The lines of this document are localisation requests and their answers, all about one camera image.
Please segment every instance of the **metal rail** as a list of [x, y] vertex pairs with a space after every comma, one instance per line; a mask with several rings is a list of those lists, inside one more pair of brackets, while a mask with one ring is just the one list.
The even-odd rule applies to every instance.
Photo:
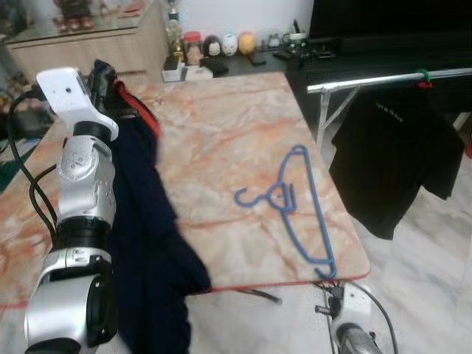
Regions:
[[[472, 68], [438, 70], [428, 73], [430, 79], [442, 79], [446, 77], [461, 77], [472, 75]], [[316, 136], [316, 144], [321, 150], [323, 144], [323, 136], [326, 128], [334, 121], [334, 119], [346, 108], [348, 103], [356, 96], [358, 90], [365, 86], [375, 86], [383, 83], [396, 83], [401, 81], [419, 81], [424, 80], [426, 75], [422, 72], [411, 74], [399, 74], [380, 77], [368, 77], [365, 79], [339, 81], [332, 83], [321, 83], [319, 85], [309, 85], [307, 92], [309, 94], [321, 93], [320, 110], [318, 120], [318, 133]], [[336, 109], [336, 111], [327, 118], [328, 108], [330, 106], [331, 94], [339, 90], [353, 89], [344, 102]]]

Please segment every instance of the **navy blue cloth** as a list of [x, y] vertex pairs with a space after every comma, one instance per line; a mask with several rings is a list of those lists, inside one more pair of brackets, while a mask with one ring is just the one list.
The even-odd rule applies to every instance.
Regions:
[[154, 168], [156, 140], [141, 119], [117, 120], [112, 142], [117, 213], [109, 251], [118, 331], [132, 353], [188, 353], [184, 298], [209, 291], [204, 264], [180, 235]]

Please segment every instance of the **marble table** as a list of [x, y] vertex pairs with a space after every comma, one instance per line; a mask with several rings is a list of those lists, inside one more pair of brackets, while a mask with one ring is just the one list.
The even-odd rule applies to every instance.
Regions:
[[[248, 187], [248, 201], [266, 193], [297, 144], [309, 150], [336, 279], [369, 273], [366, 253], [282, 73], [134, 86], [131, 91], [163, 126], [157, 168], [180, 230], [207, 266], [216, 291], [319, 280], [289, 238], [279, 211], [267, 201], [242, 208], [234, 200], [243, 187]], [[61, 122], [51, 127], [27, 161], [34, 176], [58, 160], [68, 133]], [[308, 254], [325, 258], [302, 157], [289, 160], [284, 179], [296, 192], [298, 210], [289, 215], [294, 231]], [[0, 196], [0, 310], [26, 305], [51, 246], [28, 187], [19, 173]], [[41, 187], [57, 205], [55, 173]]]

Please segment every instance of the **orange ball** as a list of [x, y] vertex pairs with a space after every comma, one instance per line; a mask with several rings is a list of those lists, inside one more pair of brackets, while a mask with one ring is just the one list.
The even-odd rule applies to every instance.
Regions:
[[256, 47], [256, 38], [250, 32], [244, 32], [239, 36], [238, 42], [239, 51], [241, 54], [247, 55], [254, 51]]

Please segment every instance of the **black cable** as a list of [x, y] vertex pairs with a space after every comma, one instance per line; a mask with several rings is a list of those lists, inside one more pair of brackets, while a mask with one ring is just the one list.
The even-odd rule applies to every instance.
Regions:
[[395, 337], [395, 332], [393, 331], [392, 322], [390, 321], [389, 315], [385, 311], [382, 304], [373, 296], [369, 291], [362, 288], [360, 285], [355, 284], [354, 282], [350, 282], [350, 284], [354, 285], [357, 289], [362, 290], [378, 307], [378, 309], [382, 312], [383, 317], [385, 317], [386, 323], [389, 325], [390, 335], [392, 336], [392, 343], [393, 343], [393, 353], [398, 354], [398, 345], [397, 339]]
[[[30, 183], [35, 183], [35, 179], [33, 176], [31, 176], [31, 173], [28, 171], [26, 166], [21, 160], [21, 157], [18, 154], [18, 150], [16, 149], [15, 142], [13, 141], [13, 124], [12, 124], [12, 119], [13, 119], [13, 112], [15, 111], [16, 107], [18, 104], [23, 101], [25, 98], [34, 98], [34, 93], [32, 91], [24, 92], [17, 98], [15, 98], [10, 106], [10, 110], [8, 111], [7, 115], [7, 133], [8, 133], [8, 141], [10, 142], [10, 147], [12, 149], [13, 157], [15, 157], [15, 161], [18, 163], [21, 171], [23, 171], [24, 175], [28, 178]], [[49, 199], [46, 197], [44, 194], [43, 190], [39, 187], [38, 184], [35, 184], [35, 189], [38, 191], [39, 195], [43, 199], [44, 203], [47, 206], [47, 209], [49, 210], [49, 214], [51, 215], [54, 224], [56, 224], [58, 217], [56, 216], [56, 213], [54, 211], [54, 208], [51, 205], [51, 202]]]
[[52, 241], [52, 244], [54, 245], [55, 243], [55, 240], [56, 240], [56, 231], [54, 229], [54, 226], [51, 224], [51, 221], [49, 221], [49, 219], [47, 218], [47, 216], [45, 216], [45, 214], [43, 213], [43, 211], [41, 210], [41, 208], [39, 207], [38, 205], [38, 202], [36, 201], [36, 196], [35, 196], [35, 188], [37, 187], [37, 184], [38, 182], [45, 176], [47, 175], [48, 173], [51, 173], [52, 171], [54, 171], [56, 169], [56, 165], [54, 164], [53, 166], [49, 167], [48, 169], [44, 170], [43, 172], [41, 172], [39, 175], [37, 175], [35, 177], [35, 180], [33, 183], [31, 183], [31, 185], [29, 186], [29, 199], [31, 200], [31, 204], [33, 206], [33, 208], [35, 208], [35, 211], [38, 213], [39, 217], [41, 218], [41, 220], [46, 224], [48, 230], [49, 230], [49, 233], [51, 234], [51, 241]]

